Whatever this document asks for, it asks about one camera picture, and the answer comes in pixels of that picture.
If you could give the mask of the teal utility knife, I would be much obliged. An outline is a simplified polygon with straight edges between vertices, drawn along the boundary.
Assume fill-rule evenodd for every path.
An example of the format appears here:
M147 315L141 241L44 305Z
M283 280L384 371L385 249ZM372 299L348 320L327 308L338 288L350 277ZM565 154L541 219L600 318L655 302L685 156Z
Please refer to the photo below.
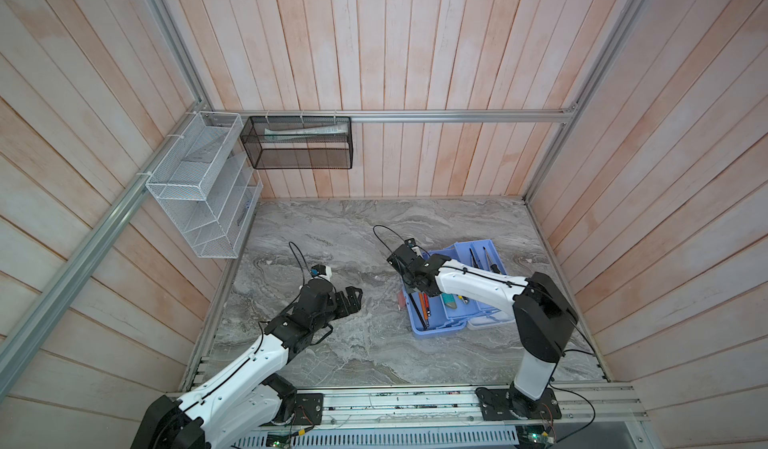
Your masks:
M455 310L457 308L456 300L453 295L450 294L442 294L441 299L443 301L443 304L448 308Z

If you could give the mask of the red handled hex key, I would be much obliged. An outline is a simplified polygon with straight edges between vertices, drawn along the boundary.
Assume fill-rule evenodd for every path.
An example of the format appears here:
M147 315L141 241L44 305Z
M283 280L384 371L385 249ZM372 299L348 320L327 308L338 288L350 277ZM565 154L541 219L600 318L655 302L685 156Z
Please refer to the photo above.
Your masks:
M420 293L419 299L420 299L421 312L422 312L423 318L425 322L428 323L429 316L430 316L429 298L426 294Z

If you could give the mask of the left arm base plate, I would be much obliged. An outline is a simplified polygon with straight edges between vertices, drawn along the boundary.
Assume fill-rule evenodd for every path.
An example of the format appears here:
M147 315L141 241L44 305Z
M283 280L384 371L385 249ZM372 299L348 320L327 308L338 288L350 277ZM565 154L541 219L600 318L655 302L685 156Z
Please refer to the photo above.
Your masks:
M281 405L275 419L266 427L318 426L322 423L324 395L320 392L298 393Z

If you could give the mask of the black hex key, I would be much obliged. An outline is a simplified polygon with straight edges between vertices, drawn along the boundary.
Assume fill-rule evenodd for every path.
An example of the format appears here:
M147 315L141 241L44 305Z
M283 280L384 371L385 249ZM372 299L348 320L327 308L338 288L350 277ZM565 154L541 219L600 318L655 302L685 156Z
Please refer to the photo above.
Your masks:
M413 310L418 320L419 331L426 332L429 330L429 316L424 313L422 307L422 294L418 291L409 294L409 301L412 304Z

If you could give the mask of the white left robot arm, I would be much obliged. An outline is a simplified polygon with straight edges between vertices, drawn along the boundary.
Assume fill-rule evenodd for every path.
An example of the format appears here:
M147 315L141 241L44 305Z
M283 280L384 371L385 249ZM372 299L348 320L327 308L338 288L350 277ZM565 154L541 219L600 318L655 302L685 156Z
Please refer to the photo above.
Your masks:
M296 388L278 372L312 345L318 331L359 312L362 295L353 286L339 292L325 277L309 280L233 362L176 399L156 399L131 446L228 448L255 427L290 423Z

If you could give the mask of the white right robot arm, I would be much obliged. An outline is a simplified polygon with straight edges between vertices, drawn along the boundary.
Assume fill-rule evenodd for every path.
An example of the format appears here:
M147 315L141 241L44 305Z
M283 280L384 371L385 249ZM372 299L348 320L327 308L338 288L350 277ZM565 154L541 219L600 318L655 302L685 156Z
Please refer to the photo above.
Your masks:
M525 403L542 398L578 326L575 309L550 276L540 272L529 277L503 275L439 254L425 259L406 243L387 262L408 289L430 297L462 296L513 317L525 354L510 398Z

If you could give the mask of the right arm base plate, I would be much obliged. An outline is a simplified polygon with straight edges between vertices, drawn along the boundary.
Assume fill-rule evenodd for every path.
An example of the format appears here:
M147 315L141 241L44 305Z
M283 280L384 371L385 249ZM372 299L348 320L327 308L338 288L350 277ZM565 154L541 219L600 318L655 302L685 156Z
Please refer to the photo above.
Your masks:
M550 387L547 387L537 400L527 398L514 387L478 387L475 389L475 395L484 421L551 421L562 418L559 402Z

